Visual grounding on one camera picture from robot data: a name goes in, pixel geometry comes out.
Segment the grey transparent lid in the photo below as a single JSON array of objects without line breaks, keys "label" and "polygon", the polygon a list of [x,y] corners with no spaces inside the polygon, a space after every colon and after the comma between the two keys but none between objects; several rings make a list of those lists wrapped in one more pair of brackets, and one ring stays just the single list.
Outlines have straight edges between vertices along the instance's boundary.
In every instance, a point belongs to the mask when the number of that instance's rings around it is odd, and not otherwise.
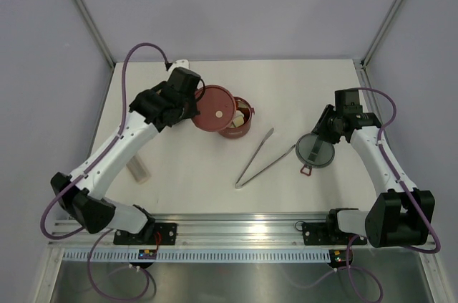
[{"label": "grey transparent lid", "polygon": [[309,133],[300,137],[296,143],[296,156],[302,163],[300,173],[311,176],[312,170],[329,166],[335,157],[333,144]]}]

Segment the red round lid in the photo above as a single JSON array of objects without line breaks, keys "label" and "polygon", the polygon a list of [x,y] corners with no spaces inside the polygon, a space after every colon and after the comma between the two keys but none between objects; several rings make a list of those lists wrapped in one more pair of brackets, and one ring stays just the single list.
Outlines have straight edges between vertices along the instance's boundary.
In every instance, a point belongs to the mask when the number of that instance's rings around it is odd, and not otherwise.
[{"label": "red round lid", "polygon": [[203,97],[197,101],[199,114],[192,118],[194,125],[206,132],[219,132],[226,129],[235,116],[234,96],[224,87],[207,85],[199,89],[195,96]]}]

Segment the red steel lunch box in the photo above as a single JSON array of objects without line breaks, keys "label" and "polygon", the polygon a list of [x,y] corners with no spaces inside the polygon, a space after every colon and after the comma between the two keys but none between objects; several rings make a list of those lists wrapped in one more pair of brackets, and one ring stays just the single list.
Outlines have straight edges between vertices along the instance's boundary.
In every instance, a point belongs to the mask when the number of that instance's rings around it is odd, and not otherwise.
[{"label": "red steel lunch box", "polygon": [[238,139],[248,133],[251,122],[255,114],[255,109],[250,103],[241,97],[235,97],[236,111],[235,116],[229,126],[218,134],[228,139]]}]

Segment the metal food tongs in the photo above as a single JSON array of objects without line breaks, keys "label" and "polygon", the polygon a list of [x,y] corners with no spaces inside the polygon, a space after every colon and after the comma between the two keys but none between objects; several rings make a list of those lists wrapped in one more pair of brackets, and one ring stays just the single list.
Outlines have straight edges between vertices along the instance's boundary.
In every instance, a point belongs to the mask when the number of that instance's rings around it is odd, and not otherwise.
[{"label": "metal food tongs", "polygon": [[250,185],[253,181],[278,165],[282,160],[286,159],[296,149],[294,144],[290,144],[283,149],[282,153],[267,153],[266,148],[275,131],[275,128],[270,128],[262,137],[253,154],[249,157],[248,162],[235,179],[233,185],[235,190],[240,190]]}]

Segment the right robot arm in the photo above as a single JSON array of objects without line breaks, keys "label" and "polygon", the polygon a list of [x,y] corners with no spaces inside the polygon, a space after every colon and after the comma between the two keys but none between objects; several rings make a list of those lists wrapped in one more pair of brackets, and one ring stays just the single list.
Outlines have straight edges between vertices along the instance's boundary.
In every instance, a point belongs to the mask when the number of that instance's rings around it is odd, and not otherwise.
[{"label": "right robot arm", "polygon": [[418,189],[401,168],[385,138],[388,124],[364,112],[361,91],[360,87],[335,91],[335,103],[325,107],[312,133],[332,145],[346,140],[362,160],[378,196],[369,211],[336,210],[335,219],[324,227],[326,238],[341,243],[354,234],[375,248],[425,252],[431,236],[438,251],[439,238],[431,225],[434,196]]}]

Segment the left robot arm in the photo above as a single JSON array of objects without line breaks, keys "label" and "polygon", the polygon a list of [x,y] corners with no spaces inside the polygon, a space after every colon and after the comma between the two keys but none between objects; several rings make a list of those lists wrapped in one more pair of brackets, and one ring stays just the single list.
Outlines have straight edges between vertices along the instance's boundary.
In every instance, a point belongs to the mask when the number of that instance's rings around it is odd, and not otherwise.
[{"label": "left robot arm", "polygon": [[137,94],[111,138],[69,175],[57,173],[51,186],[59,205],[91,234],[105,228],[130,233],[139,244],[155,235],[154,218],[139,206],[106,197],[119,172],[164,128],[198,114],[200,75],[175,67],[168,80]]}]

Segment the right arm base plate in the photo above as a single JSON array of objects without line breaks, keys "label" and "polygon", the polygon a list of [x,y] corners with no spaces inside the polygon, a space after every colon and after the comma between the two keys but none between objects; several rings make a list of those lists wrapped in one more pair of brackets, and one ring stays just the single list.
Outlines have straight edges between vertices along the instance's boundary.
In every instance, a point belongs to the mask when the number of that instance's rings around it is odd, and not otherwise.
[{"label": "right arm base plate", "polygon": [[347,246],[354,234],[333,230],[326,223],[298,221],[294,228],[300,231],[305,246]]}]

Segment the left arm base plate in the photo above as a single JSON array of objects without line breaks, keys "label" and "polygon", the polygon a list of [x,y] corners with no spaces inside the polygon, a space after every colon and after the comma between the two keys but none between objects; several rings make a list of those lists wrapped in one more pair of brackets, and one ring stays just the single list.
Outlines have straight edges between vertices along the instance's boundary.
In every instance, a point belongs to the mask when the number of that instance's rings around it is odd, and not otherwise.
[{"label": "left arm base plate", "polygon": [[116,231],[113,244],[117,246],[174,246],[177,238],[176,223],[156,222],[146,232],[131,234],[127,231]]}]

